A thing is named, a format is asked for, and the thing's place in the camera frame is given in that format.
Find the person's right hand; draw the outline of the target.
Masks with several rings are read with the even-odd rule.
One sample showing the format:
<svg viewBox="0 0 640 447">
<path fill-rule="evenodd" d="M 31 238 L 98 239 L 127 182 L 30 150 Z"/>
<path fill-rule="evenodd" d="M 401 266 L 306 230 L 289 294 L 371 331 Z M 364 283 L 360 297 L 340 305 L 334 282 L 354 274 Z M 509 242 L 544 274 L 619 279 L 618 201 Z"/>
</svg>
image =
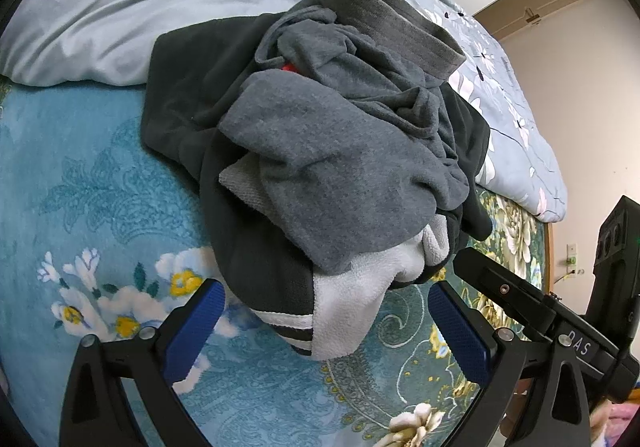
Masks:
<svg viewBox="0 0 640 447">
<path fill-rule="evenodd" d="M 514 394 L 511 398 L 509 406 L 506 408 L 506 414 L 504 415 L 500 423 L 500 433 L 509 438 L 513 432 L 516 421 L 524 409 L 526 399 L 528 396 L 528 390 L 531 379 L 525 379 L 518 382 L 518 385 L 514 389 Z M 608 418 L 611 415 L 613 404 L 604 399 L 597 404 L 597 407 L 590 413 L 590 438 L 591 445 L 604 447 L 605 442 L 605 429 Z"/>
</svg>

